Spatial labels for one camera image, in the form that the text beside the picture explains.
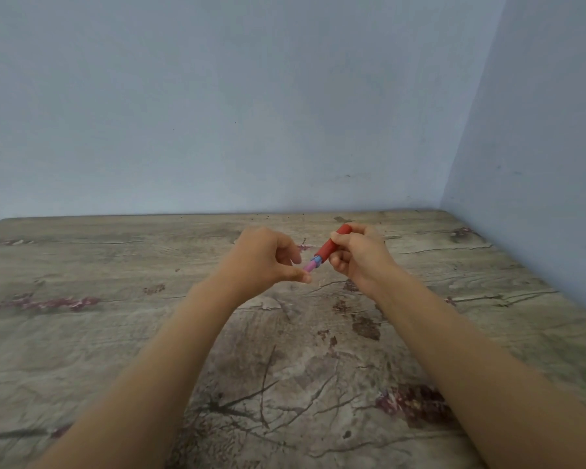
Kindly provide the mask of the person's left hand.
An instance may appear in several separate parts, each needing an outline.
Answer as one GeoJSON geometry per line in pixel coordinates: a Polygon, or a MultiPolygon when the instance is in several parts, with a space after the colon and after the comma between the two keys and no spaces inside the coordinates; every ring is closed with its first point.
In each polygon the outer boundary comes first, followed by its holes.
{"type": "Polygon", "coordinates": [[[266,227],[242,231],[232,249],[214,272],[214,280],[241,304],[271,288],[272,267],[301,264],[300,250],[294,240],[266,227]]]}

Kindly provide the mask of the person's right hand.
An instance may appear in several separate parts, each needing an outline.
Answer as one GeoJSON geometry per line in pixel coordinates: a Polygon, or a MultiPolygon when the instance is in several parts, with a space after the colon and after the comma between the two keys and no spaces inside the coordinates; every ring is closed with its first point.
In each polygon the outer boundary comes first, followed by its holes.
{"type": "Polygon", "coordinates": [[[330,239],[338,244],[338,250],[328,259],[333,269],[346,276],[367,298],[378,300],[385,296],[403,277],[404,272],[395,262],[384,237],[372,226],[351,224],[352,232],[372,236],[366,247],[343,247],[343,235],[334,231],[330,239]]]}

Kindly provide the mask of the red tube with pink tip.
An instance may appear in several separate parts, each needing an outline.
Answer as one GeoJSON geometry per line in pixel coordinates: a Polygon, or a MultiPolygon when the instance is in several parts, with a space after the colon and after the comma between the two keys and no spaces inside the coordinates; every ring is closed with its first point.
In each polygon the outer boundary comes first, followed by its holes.
{"type": "MultiPolygon", "coordinates": [[[[352,227],[349,223],[343,224],[336,230],[336,233],[339,235],[348,235],[351,232],[352,227]]],[[[311,260],[303,267],[303,269],[308,273],[312,272],[314,269],[317,269],[329,259],[332,253],[338,250],[338,247],[338,244],[333,242],[333,240],[328,239],[313,255],[311,260]]]]}

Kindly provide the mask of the person's left forearm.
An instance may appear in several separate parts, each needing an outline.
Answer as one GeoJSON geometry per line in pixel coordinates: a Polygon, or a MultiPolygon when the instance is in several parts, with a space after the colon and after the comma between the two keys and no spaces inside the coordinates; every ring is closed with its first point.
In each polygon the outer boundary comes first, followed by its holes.
{"type": "Polygon", "coordinates": [[[171,317],[31,469],[156,469],[164,465],[203,364],[235,309],[267,288],[216,274],[171,317]]]}

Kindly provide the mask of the person's right forearm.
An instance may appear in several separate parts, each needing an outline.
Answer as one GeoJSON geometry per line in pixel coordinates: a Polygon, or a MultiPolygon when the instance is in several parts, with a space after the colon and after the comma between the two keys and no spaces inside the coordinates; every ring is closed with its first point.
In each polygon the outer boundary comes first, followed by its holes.
{"type": "Polygon", "coordinates": [[[491,469],[586,469],[586,407],[396,266],[352,278],[374,300],[491,469]]]}

